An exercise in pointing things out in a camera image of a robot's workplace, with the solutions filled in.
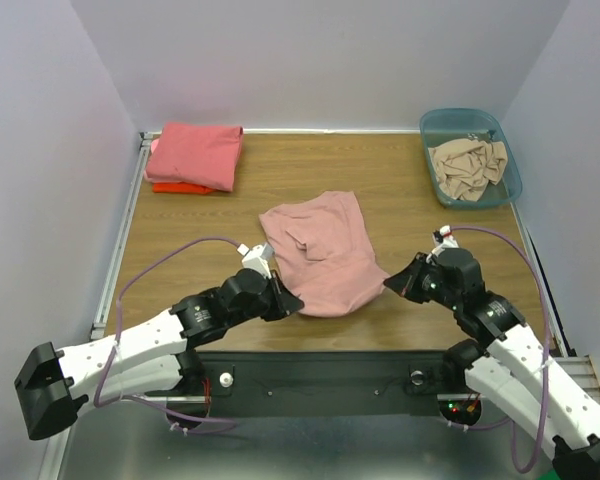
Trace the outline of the dusty pink t shirt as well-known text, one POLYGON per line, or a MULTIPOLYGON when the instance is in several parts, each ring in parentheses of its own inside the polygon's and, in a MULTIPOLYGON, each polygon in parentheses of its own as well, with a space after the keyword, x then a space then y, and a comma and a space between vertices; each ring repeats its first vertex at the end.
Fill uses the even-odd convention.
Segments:
POLYGON ((284 285, 304 302, 302 315, 336 318, 376 299, 388 274, 376 261, 351 191, 326 191, 259 215, 284 285))

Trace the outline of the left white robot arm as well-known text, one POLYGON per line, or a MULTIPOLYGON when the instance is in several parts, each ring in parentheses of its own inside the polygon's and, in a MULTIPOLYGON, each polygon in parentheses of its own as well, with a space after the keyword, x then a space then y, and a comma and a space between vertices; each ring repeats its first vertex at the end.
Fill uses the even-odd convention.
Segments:
POLYGON ((29 439, 50 438, 91 408, 151 391, 195 392, 204 369, 197 347, 260 318, 277 321, 302 310, 277 274, 239 270, 219 287, 189 295, 150 320, 100 340, 34 347, 14 388, 29 439))

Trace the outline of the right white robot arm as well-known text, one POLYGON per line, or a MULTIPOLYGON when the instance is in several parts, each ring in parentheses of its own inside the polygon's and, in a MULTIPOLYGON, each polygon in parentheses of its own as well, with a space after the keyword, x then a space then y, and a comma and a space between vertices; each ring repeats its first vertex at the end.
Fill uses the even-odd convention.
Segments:
POLYGON ((462 248, 417 254, 386 288, 448 308, 468 340, 447 352, 443 384, 485 395, 516 426, 539 435, 561 479, 600 479, 600 403, 544 349, 523 315, 485 286, 462 248))

